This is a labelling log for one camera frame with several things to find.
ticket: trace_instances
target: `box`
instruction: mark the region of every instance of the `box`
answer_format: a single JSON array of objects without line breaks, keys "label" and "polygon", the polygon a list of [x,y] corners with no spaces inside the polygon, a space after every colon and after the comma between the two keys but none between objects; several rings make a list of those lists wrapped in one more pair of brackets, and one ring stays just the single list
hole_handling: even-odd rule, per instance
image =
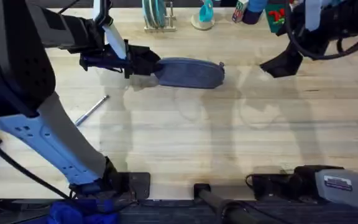
[{"label": "box", "polygon": [[247,8],[247,0],[238,0],[236,9],[234,10],[232,20],[233,22],[240,22],[242,20],[242,17],[244,15],[244,11]]}]

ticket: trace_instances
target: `cable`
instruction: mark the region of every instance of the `cable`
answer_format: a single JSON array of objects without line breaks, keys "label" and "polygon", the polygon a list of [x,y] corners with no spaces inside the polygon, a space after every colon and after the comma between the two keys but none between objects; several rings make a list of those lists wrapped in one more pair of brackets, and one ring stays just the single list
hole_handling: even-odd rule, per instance
[{"label": "cable", "polygon": [[223,202],[216,209],[216,216],[217,216],[218,224],[224,223],[224,219],[226,218],[228,211],[230,211],[234,208],[242,208],[242,209],[244,209],[245,212],[248,212],[248,210],[246,208],[244,208],[242,202],[230,200],[230,199],[223,200]]},{"label": "cable", "polygon": [[8,164],[13,166],[13,168],[17,169],[19,172],[21,172],[22,174],[26,175],[28,178],[34,180],[35,182],[37,182],[40,185],[43,185],[44,187],[48,188],[52,192],[55,192],[56,194],[58,194],[62,198],[66,199],[66,202],[68,202],[69,204],[75,206],[76,208],[78,208],[78,209],[80,209],[82,211],[86,211],[88,213],[98,213],[98,214],[102,214],[102,215],[110,215],[110,214],[113,214],[113,213],[120,212],[120,211],[124,210],[125,208],[127,208],[127,207],[129,207],[129,206],[131,206],[131,205],[133,205],[135,203],[138,203],[138,201],[133,201],[133,202],[130,202],[130,203],[126,204],[126,205],[123,205],[123,206],[121,206],[121,207],[119,207],[117,209],[114,209],[114,210],[112,210],[110,212],[91,211],[91,210],[81,206],[80,204],[78,204],[74,200],[74,197],[76,197],[76,195],[73,195],[73,192],[70,192],[70,196],[64,194],[63,192],[61,192],[56,187],[50,185],[46,181],[42,180],[40,177],[38,177],[35,174],[31,173],[26,168],[22,167],[14,159],[12,159],[9,155],[7,155],[1,148],[0,148],[0,157],[2,159],[4,159]]},{"label": "cable", "polygon": [[342,46],[343,38],[339,38],[339,40],[336,42],[336,49],[338,53],[343,53],[343,46]]},{"label": "cable", "polygon": [[299,42],[297,41],[296,37],[293,34],[293,30],[291,28],[291,8],[290,8],[290,0],[285,0],[285,7],[284,7],[284,13],[285,13],[285,28],[287,30],[288,38],[290,39],[290,42],[296,47],[296,49],[304,56],[312,58],[313,60],[332,60],[336,58],[341,58],[348,56],[350,54],[353,54],[354,52],[358,51],[358,42],[354,44],[349,49],[340,52],[339,54],[333,54],[333,55],[318,55],[314,54],[306,49],[304,49]]},{"label": "cable", "polygon": [[244,205],[247,205],[248,207],[254,209],[254,210],[257,211],[257,212],[264,214],[265,216],[267,216],[267,217],[269,217],[269,218],[272,218],[272,219],[277,220],[277,221],[279,221],[279,222],[281,222],[281,223],[284,223],[284,224],[292,224],[292,223],[290,223],[290,222],[288,222],[288,221],[286,221],[286,220],[284,220],[284,219],[282,219],[282,218],[280,218],[280,217],[277,217],[277,216],[272,215],[272,214],[270,214],[270,213],[264,212],[264,211],[262,211],[262,210],[260,210],[260,209],[258,209],[258,208],[256,208],[256,207],[254,207],[253,205],[251,205],[251,204],[248,203],[248,202],[242,202],[242,203],[243,203]]},{"label": "cable", "polygon": [[80,0],[74,0],[72,1],[70,4],[68,4],[67,6],[63,7],[60,11],[58,11],[57,14],[62,14],[63,12],[65,12],[67,9],[73,7],[77,2],[79,2]]},{"label": "cable", "polygon": [[246,185],[250,188],[250,189],[254,189],[254,186],[252,186],[252,184],[250,184],[249,182],[248,182],[248,178],[249,177],[253,177],[254,175],[253,174],[249,174],[248,176],[246,176],[246,178],[244,179],[244,181],[245,181],[245,183],[246,183]]},{"label": "cable", "polygon": [[46,181],[42,180],[41,178],[39,178],[38,176],[36,176],[35,174],[31,173],[29,170],[27,170],[26,168],[22,167],[20,164],[18,164],[14,159],[12,159],[10,156],[8,156],[1,148],[0,148],[0,156],[11,166],[13,166],[13,168],[17,169],[19,172],[21,172],[22,174],[26,175],[28,178],[36,181],[38,184],[43,185],[44,187],[48,188],[49,190],[55,192],[57,195],[61,196],[64,199],[70,199],[69,196],[67,196],[66,194],[64,194],[63,192],[61,192],[59,189],[57,189],[56,187],[48,184]]}]

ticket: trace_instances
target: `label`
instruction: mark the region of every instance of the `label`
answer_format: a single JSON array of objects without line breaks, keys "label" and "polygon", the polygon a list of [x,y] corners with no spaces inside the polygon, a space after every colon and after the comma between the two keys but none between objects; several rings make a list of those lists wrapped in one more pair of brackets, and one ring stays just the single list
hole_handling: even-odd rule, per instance
[{"label": "label", "polygon": [[325,175],[324,184],[327,187],[335,188],[339,190],[353,191],[352,181],[341,177],[332,177]]}]

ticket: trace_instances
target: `blue bottle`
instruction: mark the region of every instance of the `blue bottle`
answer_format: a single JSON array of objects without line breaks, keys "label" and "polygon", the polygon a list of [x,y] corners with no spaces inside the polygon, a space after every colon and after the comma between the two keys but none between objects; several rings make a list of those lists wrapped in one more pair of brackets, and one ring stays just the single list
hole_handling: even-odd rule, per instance
[{"label": "blue bottle", "polygon": [[246,24],[256,24],[259,21],[260,15],[266,8],[268,0],[249,0],[244,17],[242,21]]}]

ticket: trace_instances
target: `wooden table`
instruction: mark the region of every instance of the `wooden table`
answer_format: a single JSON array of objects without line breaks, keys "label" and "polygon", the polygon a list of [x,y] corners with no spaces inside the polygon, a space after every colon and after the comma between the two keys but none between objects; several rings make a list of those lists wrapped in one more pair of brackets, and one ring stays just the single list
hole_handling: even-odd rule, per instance
[{"label": "wooden table", "polygon": [[[162,57],[224,62],[226,79],[215,90],[156,85],[133,76],[78,65],[78,55],[48,50],[56,91],[72,120],[105,94],[108,100],[80,127],[119,171],[152,174],[151,198],[191,198],[196,182],[225,197],[251,197],[244,177],[291,171],[304,164],[358,171],[358,53],[328,62],[305,60],[296,77],[274,80],[258,64],[285,49],[263,17],[234,24],[233,9],[215,9],[212,30],[195,30],[198,9],[175,9],[177,32],[146,34],[141,9],[112,9],[114,22],[134,45]],[[66,14],[91,17],[89,9]],[[350,46],[356,40],[348,40]],[[3,149],[20,164],[68,193],[59,171],[19,140],[0,132]],[[0,198],[58,198],[0,159]]]}]

